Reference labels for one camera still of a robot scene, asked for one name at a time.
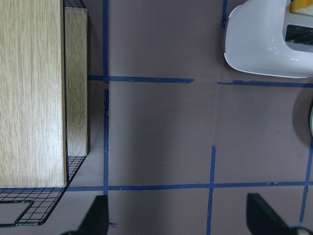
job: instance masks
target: blue tape line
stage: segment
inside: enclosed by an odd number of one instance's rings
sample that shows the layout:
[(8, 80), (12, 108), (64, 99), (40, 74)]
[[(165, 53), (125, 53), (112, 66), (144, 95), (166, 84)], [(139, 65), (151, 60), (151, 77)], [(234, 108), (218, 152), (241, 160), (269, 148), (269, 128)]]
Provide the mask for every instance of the blue tape line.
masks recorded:
[(104, 91), (104, 170), (103, 170), (103, 194), (109, 195), (109, 90)]
[(103, 76), (109, 76), (109, 0), (103, 0)]
[(210, 169), (210, 184), (214, 183), (215, 158), (216, 158), (216, 147), (212, 146), (212, 151), (211, 151), (211, 169)]
[(305, 186), (305, 184), (305, 182), (222, 183), (214, 184), (213, 188), (288, 187)]
[(103, 191), (103, 186), (68, 187), (67, 192)]
[(251, 187), (290, 187), (305, 186), (306, 182), (262, 182), (262, 183), (221, 183), (221, 184), (185, 184), (151, 186), (109, 186), (109, 191), (169, 190), (189, 188), (251, 188)]
[(206, 222), (206, 235), (211, 235), (211, 222), (212, 222), (212, 208), (213, 208), (213, 188), (209, 191), (209, 201), (207, 204), (207, 222)]
[(166, 77), (124, 77), (124, 76), (96, 76), (89, 75), (88, 80), (113, 82), (154, 82), (154, 83), (192, 83), (193, 78), (166, 78)]
[(213, 206), (213, 191), (214, 191), (214, 177), (215, 177), (215, 159), (216, 159), (216, 147), (212, 146), (211, 149), (211, 167), (210, 167), (210, 190), (207, 206), (207, 221), (206, 221), (206, 234), (211, 234), (211, 221), (212, 221), (212, 206)]
[(222, 11), (222, 27), (225, 28), (227, 22), (227, 4), (228, 0), (223, 0), (223, 11)]
[(300, 223), (303, 223), (305, 204), (306, 204), (306, 201), (307, 201), (308, 191), (309, 191), (309, 187), (308, 186), (304, 186), (303, 196), (302, 196), (302, 203), (301, 203), (300, 218), (299, 218), (299, 222)]
[(313, 88), (312, 83), (296, 83), (296, 82), (265, 82), (265, 81), (248, 81), (235, 80), (233, 82), (218, 82), (218, 85), (236, 85), (236, 86), (262, 86), (262, 87), (300, 87)]
[(155, 82), (155, 83), (192, 83), (192, 78), (165, 78), (165, 77), (126, 77), (109, 76), (110, 81), (114, 82)]
[(169, 190), (169, 189), (190, 189), (190, 188), (209, 188), (209, 184), (109, 186), (110, 191), (143, 191), (143, 190)]
[(305, 186), (304, 186), (304, 190), (303, 190), (303, 197), (302, 197), (302, 204), (301, 204), (301, 211), (300, 211), (300, 219), (299, 219), (300, 223), (303, 222), (304, 213), (305, 213), (305, 206), (306, 206), (306, 202), (307, 202), (307, 194), (309, 191), (309, 185), (311, 184), (310, 174), (311, 174), (311, 167), (312, 167), (312, 158), (313, 158), (313, 138), (311, 138), (311, 143), (310, 143), (307, 173), (305, 176)]

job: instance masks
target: white appliance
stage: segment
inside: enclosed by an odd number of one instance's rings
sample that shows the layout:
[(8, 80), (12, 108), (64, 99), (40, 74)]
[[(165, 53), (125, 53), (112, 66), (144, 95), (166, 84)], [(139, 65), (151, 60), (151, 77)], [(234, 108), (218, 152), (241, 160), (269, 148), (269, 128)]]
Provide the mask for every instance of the white appliance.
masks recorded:
[(313, 17), (290, 13), (290, 2), (247, 0), (231, 12), (224, 56), (232, 68), (270, 76), (313, 76)]

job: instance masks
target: wood grain panel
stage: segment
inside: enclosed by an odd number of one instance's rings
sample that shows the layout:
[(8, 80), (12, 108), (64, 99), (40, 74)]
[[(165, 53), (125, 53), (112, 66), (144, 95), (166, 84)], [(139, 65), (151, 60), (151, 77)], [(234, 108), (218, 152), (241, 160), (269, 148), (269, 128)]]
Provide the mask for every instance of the wood grain panel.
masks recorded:
[(0, 187), (66, 184), (61, 0), (0, 0)]
[(86, 156), (87, 119), (87, 10), (65, 8), (67, 152)]

